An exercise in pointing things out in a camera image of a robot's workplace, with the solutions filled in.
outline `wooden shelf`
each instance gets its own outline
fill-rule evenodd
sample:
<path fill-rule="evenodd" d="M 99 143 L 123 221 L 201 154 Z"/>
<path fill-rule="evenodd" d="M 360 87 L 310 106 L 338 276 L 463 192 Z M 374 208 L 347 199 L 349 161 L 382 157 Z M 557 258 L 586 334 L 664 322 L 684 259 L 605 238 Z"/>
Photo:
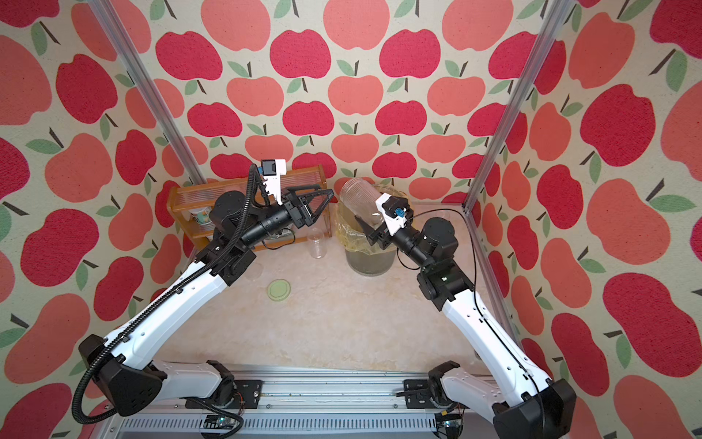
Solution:
<path fill-rule="evenodd" d="M 188 238 L 190 238 L 198 251 L 205 248 L 205 246 L 212 239 L 215 226 L 212 223 L 207 225 L 199 224 L 192 219 L 190 210 L 201 209 L 203 207 L 211 208 L 214 206 L 215 201 L 217 201 L 220 195 L 231 190 L 238 190 L 246 193 L 246 181 L 247 178 L 235 178 L 233 180 L 218 181 L 204 185 L 194 185 L 187 188 L 171 189 L 170 193 L 168 194 L 168 203 L 166 208 L 175 221 L 180 225 L 180 228 L 183 229 L 183 232 Z M 326 189 L 326 178 L 324 177 L 324 170 L 321 165 L 310 168 L 293 169 L 281 176 L 281 188 L 283 189 L 291 186 L 315 184 L 319 185 L 322 189 Z M 263 203 L 263 198 L 260 196 L 260 194 L 256 195 L 256 200 Z M 329 209 L 324 210 L 322 217 L 317 221 L 315 226 L 321 228 L 327 237 L 331 236 L 331 219 L 329 217 Z M 299 230 L 294 226 L 291 226 L 291 228 L 295 231 L 296 244 L 307 240 L 307 231 L 309 228 L 303 228 L 302 230 Z M 270 240 L 267 241 L 267 244 L 277 247 L 279 245 L 286 244 L 287 242 L 292 242 L 292 239 Z M 265 248 L 262 244 L 259 244 L 254 248 L 255 251 L 263 249 Z"/>

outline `pink apple print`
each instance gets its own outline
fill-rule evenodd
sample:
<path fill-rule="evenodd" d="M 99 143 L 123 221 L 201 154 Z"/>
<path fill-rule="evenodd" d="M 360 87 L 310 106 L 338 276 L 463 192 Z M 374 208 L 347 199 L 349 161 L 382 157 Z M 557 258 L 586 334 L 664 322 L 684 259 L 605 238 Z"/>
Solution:
<path fill-rule="evenodd" d="M 383 44 L 380 68 L 389 77 L 426 78 L 439 66 L 441 46 L 430 30 L 401 30 Z"/>
<path fill-rule="evenodd" d="M 270 44 L 270 63 L 286 78 L 321 78 L 331 67 L 331 53 L 315 31 L 286 30 Z"/>
<path fill-rule="evenodd" d="M 156 57 L 169 75 L 187 81 L 222 76 L 222 59 L 217 49 L 196 32 L 165 33 L 156 43 Z"/>
<path fill-rule="evenodd" d="M 237 137 L 241 134 L 241 120 L 228 106 L 195 104 L 187 112 L 187 121 L 196 133 L 206 137 Z"/>

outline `wire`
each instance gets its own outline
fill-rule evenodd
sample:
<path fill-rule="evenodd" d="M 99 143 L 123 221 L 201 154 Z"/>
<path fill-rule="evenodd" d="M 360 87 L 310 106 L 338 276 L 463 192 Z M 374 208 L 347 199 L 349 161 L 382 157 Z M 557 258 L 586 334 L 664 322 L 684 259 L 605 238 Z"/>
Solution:
<path fill-rule="evenodd" d="M 256 195 L 255 173 L 258 173 L 258 168 L 255 164 L 252 163 L 249 167 L 249 179 L 246 182 L 246 197 L 244 199 L 244 205 L 241 208 L 241 218 L 246 218 L 249 215 L 251 200 Z M 79 424 L 95 424 L 111 416 L 114 416 L 117 413 L 117 408 L 109 409 L 106 412 L 97 414 L 95 416 L 89 416 L 83 412 L 83 396 L 85 395 L 85 391 L 88 388 L 88 383 L 90 382 L 90 380 L 93 378 L 93 376 L 95 376 L 96 373 L 98 373 L 98 370 L 102 368 L 102 364 L 106 362 L 107 356 L 112 353 L 114 347 L 122 341 L 128 340 L 129 334 L 134 332 L 134 330 L 139 325 L 141 325 L 141 323 L 146 319 L 146 317 L 151 315 L 172 295 L 176 294 L 178 291 L 181 291 L 185 286 L 187 286 L 193 280 L 197 279 L 203 273 L 206 273 L 207 271 L 211 270 L 231 252 L 231 250 L 234 248 L 234 245 L 237 243 L 237 241 L 239 241 L 241 234 L 244 232 L 245 222 L 246 221 L 239 221 L 239 223 L 237 224 L 237 228 L 234 230 L 234 234 L 232 235 L 232 239 L 230 239 L 230 241 L 227 243 L 227 245 L 216 258 L 209 261 L 200 269 L 186 277 L 182 282 L 179 282 L 176 286 L 171 287 L 168 291 L 161 294 L 156 300 L 151 302 L 149 306 L 147 306 L 132 320 L 132 322 L 129 325 L 127 325 L 127 328 L 125 328 L 124 331 L 120 332 L 117 335 L 117 337 L 115 337 L 110 342 L 110 344 L 108 344 L 107 347 L 105 347 L 105 349 L 100 351 L 98 356 L 95 358 L 95 360 L 93 360 L 93 362 L 90 364 L 88 369 L 81 377 L 80 381 L 78 382 L 78 386 L 76 387 L 76 390 L 73 394 L 73 399 L 71 401 L 71 415 L 73 416 L 73 419 L 76 420 L 76 422 L 78 422 Z"/>
<path fill-rule="evenodd" d="M 234 419 L 237 422 L 237 425 L 234 428 L 229 430 L 227 433 L 224 433 L 222 435 L 218 435 L 217 439 L 229 438 L 229 437 L 233 436 L 237 431 L 241 430 L 241 428 L 244 426 L 244 418 L 242 418 L 241 416 L 239 416 L 236 413 L 227 412 L 226 410 L 222 410 L 220 408 L 217 408 L 213 405 L 208 404 L 207 402 L 204 402 L 200 398 L 188 397 L 185 400 L 190 401 L 194 404 L 197 404 L 200 407 L 204 408 L 205 410 L 209 410 L 212 413 L 219 414 L 220 416 Z"/>
<path fill-rule="evenodd" d="M 268 247 L 268 246 L 265 244 L 265 240 L 261 240 L 261 244 L 263 244 L 263 246 L 264 246 L 265 248 L 269 249 L 269 250 L 278 250 L 278 249 L 280 249 L 280 248 L 282 248 L 282 247 L 285 247 L 286 245 L 295 244 L 295 240 L 297 239 L 297 237 L 295 236 L 295 231 L 294 231 L 293 229 L 289 228 L 289 227 L 284 227 L 284 228 L 280 229 L 281 232 L 282 232 L 283 230 L 288 230 L 290 233 L 293 234 L 293 241 L 292 241 L 292 242 L 286 242 L 286 243 L 283 244 L 283 245 L 279 245 L 278 247 L 273 247 L 273 248 Z"/>
<path fill-rule="evenodd" d="M 402 262 L 402 260 L 399 258 L 399 249 L 395 249 L 395 251 L 397 253 L 397 260 L 402 264 L 403 267 L 405 267 L 407 270 L 419 270 L 419 267 L 412 268 L 412 267 L 408 267 L 408 266 L 404 265 L 404 262 Z"/>

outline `green lid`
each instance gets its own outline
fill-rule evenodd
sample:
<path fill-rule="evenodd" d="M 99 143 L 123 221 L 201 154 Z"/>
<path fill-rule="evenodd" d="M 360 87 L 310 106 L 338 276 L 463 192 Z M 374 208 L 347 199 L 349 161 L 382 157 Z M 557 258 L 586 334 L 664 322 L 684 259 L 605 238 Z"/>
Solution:
<path fill-rule="evenodd" d="M 290 295 L 290 284 L 285 279 L 276 279 L 268 284 L 268 297 L 272 301 L 280 302 Z"/>

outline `marble tabletop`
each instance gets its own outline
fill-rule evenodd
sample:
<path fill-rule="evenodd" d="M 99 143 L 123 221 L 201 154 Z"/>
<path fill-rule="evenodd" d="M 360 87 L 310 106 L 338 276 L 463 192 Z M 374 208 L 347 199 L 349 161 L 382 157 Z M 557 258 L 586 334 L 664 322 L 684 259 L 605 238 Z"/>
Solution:
<path fill-rule="evenodd" d="M 413 207 L 420 213 L 441 206 Z M 459 214 L 426 214 L 415 220 L 415 227 L 421 229 L 436 214 L 453 223 L 459 242 L 455 260 L 473 278 L 470 235 Z M 260 277 L 250 280 L 245 273 L 206 303 L 156 358 L 422 372 L 454 360 L 472 373 L 489 373 L 459 330 L 424 298 L 416 272 L 396 259 L 387 273 L 364 277 L 347 264 L 336 236 L 328 238 L 326 246 L 321 259 L 310 256 L 305 242 L 257 251 L 255 263 L 263 267 Z M 274 302 L 266 294 L 275 279 L 290 282 L 291 293 L 284 301 Z M 477 286 L 490 307 L 480 272 Z"/>

